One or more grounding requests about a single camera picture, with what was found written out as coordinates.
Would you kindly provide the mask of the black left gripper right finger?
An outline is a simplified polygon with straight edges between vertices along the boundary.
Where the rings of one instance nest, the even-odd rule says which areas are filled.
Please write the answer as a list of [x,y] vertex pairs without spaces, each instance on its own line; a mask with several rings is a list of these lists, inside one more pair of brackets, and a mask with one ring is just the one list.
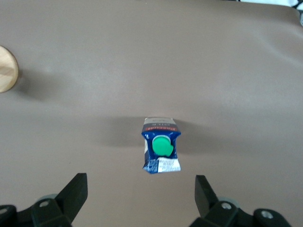
[[238,208],[230,202],[220,201],[204,175],[195,178],[195,202],[200,217],[192,227],[232,227],[238,219]]

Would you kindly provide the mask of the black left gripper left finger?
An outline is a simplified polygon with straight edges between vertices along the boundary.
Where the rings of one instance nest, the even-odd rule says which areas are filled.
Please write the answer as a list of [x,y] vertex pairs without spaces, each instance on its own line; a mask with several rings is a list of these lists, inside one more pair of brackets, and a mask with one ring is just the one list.
[[78,173],[54,198],[46,198],[32,206],[35,227],[71,227],[88,197],[86,173]]

